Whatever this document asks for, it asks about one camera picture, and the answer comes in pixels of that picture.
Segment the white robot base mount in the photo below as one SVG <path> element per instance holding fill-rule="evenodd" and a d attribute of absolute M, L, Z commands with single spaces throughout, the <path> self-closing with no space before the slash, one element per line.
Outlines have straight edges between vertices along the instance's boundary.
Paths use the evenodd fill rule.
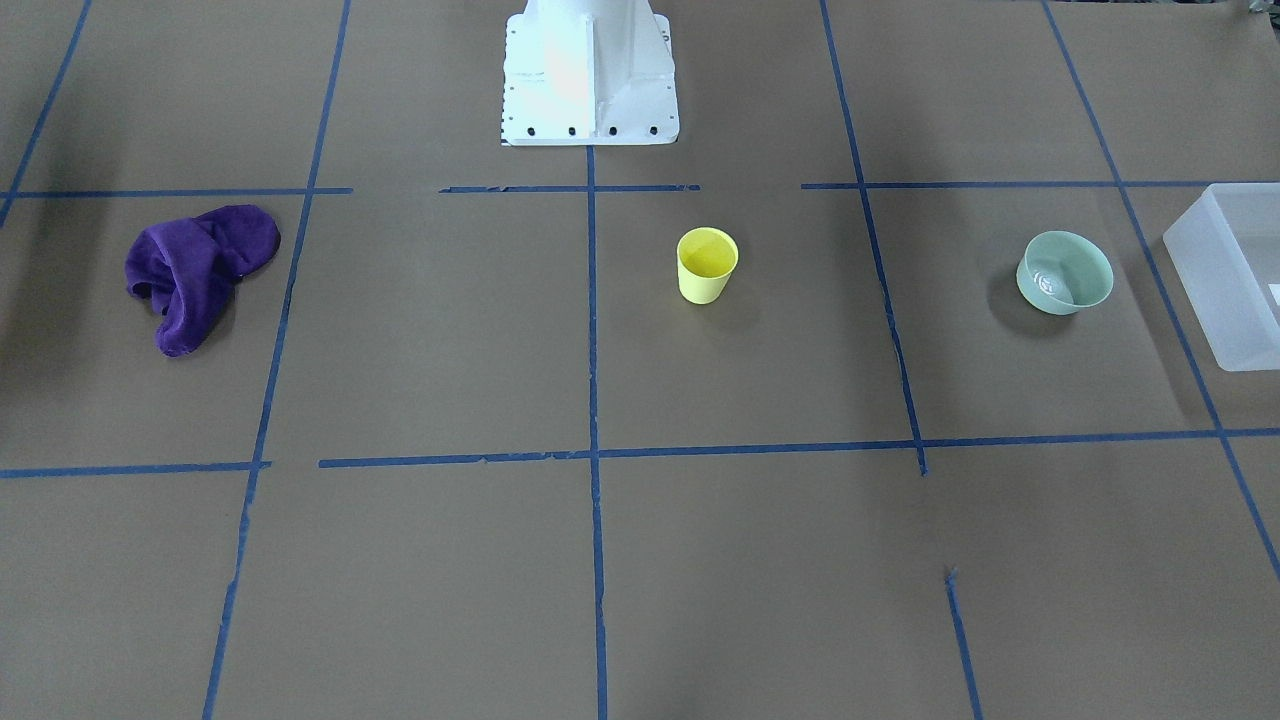
<path fill-rule="evenodd" d="M 503 145 L 678 141 L 671 24 L 650 3 L 527 1 L 504 41 Z"/>

